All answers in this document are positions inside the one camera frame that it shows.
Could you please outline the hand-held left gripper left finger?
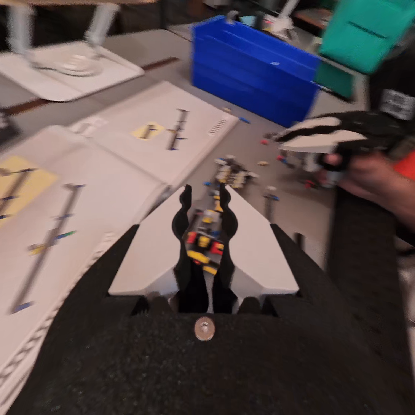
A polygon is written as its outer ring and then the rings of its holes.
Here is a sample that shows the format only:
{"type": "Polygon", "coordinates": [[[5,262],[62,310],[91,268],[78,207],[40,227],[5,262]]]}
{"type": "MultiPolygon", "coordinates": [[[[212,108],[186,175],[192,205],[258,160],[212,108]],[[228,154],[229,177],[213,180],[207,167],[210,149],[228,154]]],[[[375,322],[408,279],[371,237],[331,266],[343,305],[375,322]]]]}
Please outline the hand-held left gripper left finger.
{"type": "Polygon", "coordinates": [[[109,295],[158,293],[169,298],[187,289],[192,271],[183,236],[189,226],[191,201],[192,188],[185,185],[141,222],[109,295]]]}

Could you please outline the person's right hand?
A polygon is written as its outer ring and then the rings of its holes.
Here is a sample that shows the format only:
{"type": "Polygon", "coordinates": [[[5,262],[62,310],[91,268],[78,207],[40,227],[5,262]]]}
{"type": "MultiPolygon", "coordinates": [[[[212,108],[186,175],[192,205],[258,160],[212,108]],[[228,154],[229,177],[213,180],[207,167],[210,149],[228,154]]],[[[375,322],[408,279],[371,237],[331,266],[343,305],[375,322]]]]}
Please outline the person's right hand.
{"type": "Polygon", "coordinates": [[[379,205],[415,231],[415,183],[395,171],[383,154],[352,157],[337,186],[379,205]]]}

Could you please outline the open instruction booklet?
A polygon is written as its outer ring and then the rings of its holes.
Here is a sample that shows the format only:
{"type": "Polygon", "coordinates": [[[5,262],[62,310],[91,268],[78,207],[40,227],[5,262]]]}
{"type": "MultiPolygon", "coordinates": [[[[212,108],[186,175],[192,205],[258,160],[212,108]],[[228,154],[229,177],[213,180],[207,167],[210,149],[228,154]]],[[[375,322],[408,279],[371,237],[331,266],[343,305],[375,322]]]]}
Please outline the open instruction booklet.
{"type": "Polygon", "coordinates": [[[163,81],[1,155],[1,414],[76,283],[238,121],[163,81]]]}

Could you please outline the scattered small lego pieces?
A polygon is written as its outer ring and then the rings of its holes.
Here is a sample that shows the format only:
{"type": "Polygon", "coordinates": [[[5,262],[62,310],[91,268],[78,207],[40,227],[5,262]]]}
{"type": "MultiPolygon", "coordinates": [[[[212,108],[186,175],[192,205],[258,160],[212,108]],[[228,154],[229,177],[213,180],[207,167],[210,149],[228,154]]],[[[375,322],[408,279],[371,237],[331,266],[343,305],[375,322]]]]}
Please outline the scattered small lego pieces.
{"type": "Polygon", "coordinates": [[[218,158],[233,156],[257,174],[257,181],[263,186],[281,190],[321,188],[316,172],[306,168],[307,162],[313,164],[312,154],[280,149],[281,143],[275,140],[283,130],[280,125],[246,112],[221,143],[218,158]]]}

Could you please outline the white desk stand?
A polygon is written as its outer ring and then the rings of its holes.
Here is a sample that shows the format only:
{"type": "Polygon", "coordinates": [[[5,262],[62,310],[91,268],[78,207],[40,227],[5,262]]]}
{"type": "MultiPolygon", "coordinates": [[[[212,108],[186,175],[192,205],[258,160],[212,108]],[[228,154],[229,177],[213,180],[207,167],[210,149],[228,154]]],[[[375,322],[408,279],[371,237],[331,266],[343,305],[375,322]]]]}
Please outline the white desk stand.
{"type": "Polygon", "coordinates": [[[290,16],[298,2],[298,0],[286,1],[278,16],[273,16],[271,12],[266,12],[262,19],[261,29],[281,40],[289,40],[290,34],[294,31],[293,21],[290,16]]]}

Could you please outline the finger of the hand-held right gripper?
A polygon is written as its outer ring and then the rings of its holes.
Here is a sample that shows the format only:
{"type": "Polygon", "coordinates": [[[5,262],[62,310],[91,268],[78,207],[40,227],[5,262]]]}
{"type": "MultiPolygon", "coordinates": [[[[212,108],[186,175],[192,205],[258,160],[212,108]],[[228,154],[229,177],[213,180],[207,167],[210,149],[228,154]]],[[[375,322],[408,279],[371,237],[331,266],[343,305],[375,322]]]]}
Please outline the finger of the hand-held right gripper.
{"type": "Polygon", "coordinates": [[[338,130],[340,124],[340,118],[334,116],[310,118],[283,130],[278,133],[273,140],[277,143],[285,143],[300,136],[328,134],[338,130]]]}
{"type": "Polygon", "coordinates": [[[312,134],[309,136],[299,135],[284,143],[280,143],[278,148],[287,152],[304,153],[333,153],[334,149],[341,142],[365,140],[366,137],[348,130],[337,130],[329,134],[312,134]]]}

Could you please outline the teal felt bag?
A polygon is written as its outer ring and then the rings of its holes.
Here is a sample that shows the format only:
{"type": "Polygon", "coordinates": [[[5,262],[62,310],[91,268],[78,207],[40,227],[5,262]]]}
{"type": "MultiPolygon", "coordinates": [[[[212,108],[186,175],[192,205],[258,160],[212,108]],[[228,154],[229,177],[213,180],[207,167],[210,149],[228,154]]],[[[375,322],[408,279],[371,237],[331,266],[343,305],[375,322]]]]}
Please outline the teal felt bag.
{"type": "Polygon", "coordinates": [[[413,0],[339,1],[322,36],[319,55],[371,75],[414,22],[413,0]]]}

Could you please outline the black dimpled mat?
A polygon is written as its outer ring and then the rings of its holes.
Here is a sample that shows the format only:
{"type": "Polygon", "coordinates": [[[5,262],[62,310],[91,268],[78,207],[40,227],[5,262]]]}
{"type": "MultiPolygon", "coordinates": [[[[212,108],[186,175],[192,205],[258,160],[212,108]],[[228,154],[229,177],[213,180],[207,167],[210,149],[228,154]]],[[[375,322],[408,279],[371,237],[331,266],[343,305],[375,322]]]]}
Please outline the black dimpled mat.
{"type": "Polygon", "coordinates": [[[396,220],[380,206],[337,188],[327,270],[345,297],[374,363],[381,370],[387,414],[414,414],[414,375],[396,220]]]}

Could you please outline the blue plastic bin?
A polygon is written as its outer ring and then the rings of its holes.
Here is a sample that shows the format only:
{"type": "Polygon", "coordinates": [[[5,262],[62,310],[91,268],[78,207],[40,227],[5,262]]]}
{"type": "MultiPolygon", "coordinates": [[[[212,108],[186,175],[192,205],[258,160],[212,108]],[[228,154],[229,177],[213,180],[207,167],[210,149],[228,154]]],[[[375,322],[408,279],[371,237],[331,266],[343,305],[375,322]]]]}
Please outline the blue plastic bin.
{"type": "Polygon", "coordinates": [[[307,117],[319,90],[316,55],[225,16],[192,31],[195,87],[282,127],[307,117]]]}

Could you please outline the dark green box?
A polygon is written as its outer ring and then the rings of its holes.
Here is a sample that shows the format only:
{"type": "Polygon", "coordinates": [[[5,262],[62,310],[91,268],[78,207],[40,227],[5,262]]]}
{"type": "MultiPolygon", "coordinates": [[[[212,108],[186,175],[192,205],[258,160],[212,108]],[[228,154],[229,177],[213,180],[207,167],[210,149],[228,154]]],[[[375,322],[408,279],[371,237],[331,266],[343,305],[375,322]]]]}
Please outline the dark green box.
{"type": "Polygon", "coordinates": [[[354,100],[355,76],[329,62],[319,62],[313,81],[332,96],[346,102],[354,100]]]}

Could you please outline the long dark grey lego beam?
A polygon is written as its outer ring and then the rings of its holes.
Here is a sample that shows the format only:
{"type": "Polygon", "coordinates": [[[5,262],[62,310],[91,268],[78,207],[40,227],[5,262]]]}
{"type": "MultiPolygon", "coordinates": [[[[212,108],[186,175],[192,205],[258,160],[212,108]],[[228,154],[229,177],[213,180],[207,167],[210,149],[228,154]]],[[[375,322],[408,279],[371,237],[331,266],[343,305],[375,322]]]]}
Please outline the long dark grey lego beam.
{"type": "Polygon", "coordinates": [[[276,202],[275,195],[271,193],[266,193],[264,194],[263,198],[264,198],[264,216],[270,223],[273,223],[274,203],[276,202]]]}

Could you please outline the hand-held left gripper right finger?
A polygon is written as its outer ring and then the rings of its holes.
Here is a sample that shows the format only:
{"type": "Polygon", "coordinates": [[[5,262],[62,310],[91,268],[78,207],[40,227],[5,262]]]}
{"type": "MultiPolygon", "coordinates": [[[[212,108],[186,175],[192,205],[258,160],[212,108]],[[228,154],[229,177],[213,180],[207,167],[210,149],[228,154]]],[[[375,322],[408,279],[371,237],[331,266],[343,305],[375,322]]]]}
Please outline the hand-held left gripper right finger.
{"type": "Polygon", "coordinates": [[[297,281],[271,223],[229,185],[220,186],[224,249],[220,281],[238,298],[296,294],[297,281]]]}

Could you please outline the partly built lego chassis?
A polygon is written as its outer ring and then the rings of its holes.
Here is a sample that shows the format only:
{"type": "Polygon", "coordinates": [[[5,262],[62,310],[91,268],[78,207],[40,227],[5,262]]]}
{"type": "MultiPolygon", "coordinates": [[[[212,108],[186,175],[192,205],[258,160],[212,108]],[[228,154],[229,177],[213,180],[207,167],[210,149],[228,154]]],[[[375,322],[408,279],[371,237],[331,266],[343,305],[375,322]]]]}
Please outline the partly built lego chassis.
{"type": "Polygon", "coordinates": [[[258,178],[234,156],[215,159],[217,170],[205,181],[203,197],[189,210],[189,227],[184,236],[190,259],[202,267],[205,275],[215,276],[223,254],[225,233],[222,230],[223,210],[220,205],[220,185],[229,185],[240,193],[247,183],[258,178]]]}

